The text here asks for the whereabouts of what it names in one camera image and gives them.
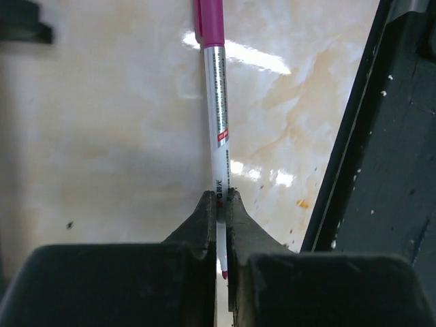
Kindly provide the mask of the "white whiteboard black frame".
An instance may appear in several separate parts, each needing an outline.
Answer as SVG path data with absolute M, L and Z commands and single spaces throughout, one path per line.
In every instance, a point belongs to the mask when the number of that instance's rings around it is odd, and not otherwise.
M 1 41 L 53 44 L 53 28 L 44 24 L 41 5 L 25 0 L 1 0 Z

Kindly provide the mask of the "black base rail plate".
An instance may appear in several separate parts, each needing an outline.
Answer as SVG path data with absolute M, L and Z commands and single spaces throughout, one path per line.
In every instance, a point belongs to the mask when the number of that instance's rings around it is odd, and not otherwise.
M 380 2 L 301 249 L 434 269 L 434 1 Z

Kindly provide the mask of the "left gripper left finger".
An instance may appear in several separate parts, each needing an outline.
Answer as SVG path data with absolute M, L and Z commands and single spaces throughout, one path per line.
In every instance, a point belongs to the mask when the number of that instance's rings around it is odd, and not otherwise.
M 160 243 L 36 249 L 1 301 L 2 326 L 214 326 L 216 197 Z

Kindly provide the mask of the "pink capped whiteboard marker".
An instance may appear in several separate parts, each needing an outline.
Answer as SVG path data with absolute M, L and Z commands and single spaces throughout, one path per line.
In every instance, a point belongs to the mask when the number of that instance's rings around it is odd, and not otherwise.
M 204 54 L 213 191 L 217 203 L 217 259 L 228 278 L 226 204 L 230 191 L 228 92 L 222 1 L 195 1 L 196 37 Z

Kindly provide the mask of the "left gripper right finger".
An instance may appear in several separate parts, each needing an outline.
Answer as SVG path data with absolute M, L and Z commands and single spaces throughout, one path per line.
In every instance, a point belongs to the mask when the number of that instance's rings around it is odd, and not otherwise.
M 228 196 L 228 298 L 235 326 L 434 326 L 411 265 L 396 255 L 294 253 Z

